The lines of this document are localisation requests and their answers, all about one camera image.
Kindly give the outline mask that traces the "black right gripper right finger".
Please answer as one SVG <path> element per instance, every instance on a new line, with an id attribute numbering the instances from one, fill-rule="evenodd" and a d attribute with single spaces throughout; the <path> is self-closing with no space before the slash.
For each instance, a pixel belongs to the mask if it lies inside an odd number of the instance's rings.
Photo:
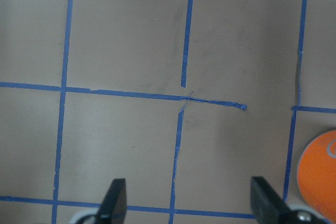
<path id="1" fill-rule="evenodd" d="M 290 208 L 260 176 L 250 179 L 250 208 L 258 223 L 325 223 L 310 210 Z"/>

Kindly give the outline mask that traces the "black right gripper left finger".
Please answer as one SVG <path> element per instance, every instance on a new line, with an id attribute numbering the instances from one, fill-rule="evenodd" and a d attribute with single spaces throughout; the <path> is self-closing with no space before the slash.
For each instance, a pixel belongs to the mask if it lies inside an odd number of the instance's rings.
<path id="1" fill-rule="evenodd" d="M 125 178 L 114 179 L 98 208 L 77 212 L 70 223 L 124 223 L 127 215 Z"/>

